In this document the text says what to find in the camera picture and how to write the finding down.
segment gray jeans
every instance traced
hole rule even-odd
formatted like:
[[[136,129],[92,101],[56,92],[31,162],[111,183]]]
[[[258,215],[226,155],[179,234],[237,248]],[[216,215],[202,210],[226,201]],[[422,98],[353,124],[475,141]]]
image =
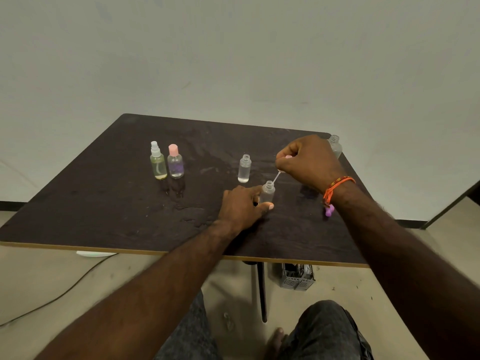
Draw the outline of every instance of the gray jeans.
[[[210,333],[200,292],[154,360],[222,359]],[[332,300],[307,308],[280,349],[280,360],[373,360],[369,344],[351,315]]]

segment tabletop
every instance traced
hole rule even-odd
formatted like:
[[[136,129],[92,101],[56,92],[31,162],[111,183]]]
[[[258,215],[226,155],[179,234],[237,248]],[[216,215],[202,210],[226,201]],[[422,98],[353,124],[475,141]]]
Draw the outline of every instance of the tabletop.
[[[292,140],[325,132],[123,114],[3,227],[3,245],[161,254],[217,217],[222,193],[239,185],[239,161],[252,160],[246,187],[277,175],[275,156]],[[150,142],[167,156],[177,144],[185,175],[155,179]],[[340,163],[368,194],[344,154]],[[368,267],[337,212],[288,174],[275,182],[275,208],[225,250],[226,258]]]

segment beige floor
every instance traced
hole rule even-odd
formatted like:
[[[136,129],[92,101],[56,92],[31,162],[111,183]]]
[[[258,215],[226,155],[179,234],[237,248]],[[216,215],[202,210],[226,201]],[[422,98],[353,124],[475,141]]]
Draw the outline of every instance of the beige floor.
[[[11,212],[0,212],[0,225]],[[464,199],[427,231],[415,230],[436,252],[480,283],[480,207]],[[106,260],[68,294],[0,328],[2,360],[32,359],[63,327],[157,257],[120,254]],[[101,259],[72,251],[0,246],[0,324],[62,294]],[[306,292],[281,289],[267,266],[268,322],[260,319],[254,267],[223,260],[203,285],[205,306],[225,358],[254,359],[276,327],[291,331],[312,303],[333,299],[350,311],[375,359],[427,359],[370,269],[317,266]],[[235,328],[226,330],[223,314]]]

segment black cord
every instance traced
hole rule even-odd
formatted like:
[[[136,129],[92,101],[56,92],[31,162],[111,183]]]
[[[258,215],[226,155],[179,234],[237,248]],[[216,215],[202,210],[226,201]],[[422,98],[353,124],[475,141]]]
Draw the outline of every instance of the black cord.
[[[8,324],[11,324],[13,321],[16,321],[16,320],[19,320],[20,318],[22,317],[25,317],[29,314],[31,314],[32,312],[35,312],[35,311],[38,311],[40,308],[43,308],[45,306],[48,306],[49,304],[55,302],[56,300],[59,300],[60,298],[62,298],[65,294],[67,294],[68,292],[70,292],[78,283],[80,283],[80,281],[85,278],[85,276],[90,273],[92,270],[94,270],[97,266],[99,266],[100,264],[102,264],[105,260],[107,259],[110,259],[111,257],[115,256],[115,255],[118,255],[118,253],[116,254],[113,254],[113,255],[110,255],[110,256],[107,256],[105,259],[99,261],[97,264],[95,264],[94,266],[92,266],[90,269],[88,269],[88,271],[83,274],[80,279],[78,279],[74,285],[72,285],[70,288],[68,288],[65,292],[63,292],[62,294],[60,294],[58,297],[56,297],[55,299],[52,299],[50,302],[47,302],[45,304],[42,304],[40,307],[37,307],[35,309],[32,309],[31,311],[28,311],[27,313],[24,313],[22,314],[21,316],[18,316],[18,317],[15,317],[14,319],[12,320],[9,320],[9,321],[6,321],[5,323],[2,323],[0,324],[0,328],[2,328],[3,326],[7,326]]]

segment person's right hand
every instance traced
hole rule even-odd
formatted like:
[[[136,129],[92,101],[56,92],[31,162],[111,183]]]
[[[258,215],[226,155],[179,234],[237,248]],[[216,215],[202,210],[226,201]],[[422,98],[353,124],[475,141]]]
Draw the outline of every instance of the person's right hand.
[[[278,152],[275,165],[300,183],[322,193],[333,181],[346,176],[328,140],[319,138],[318,135],[292,141]]]

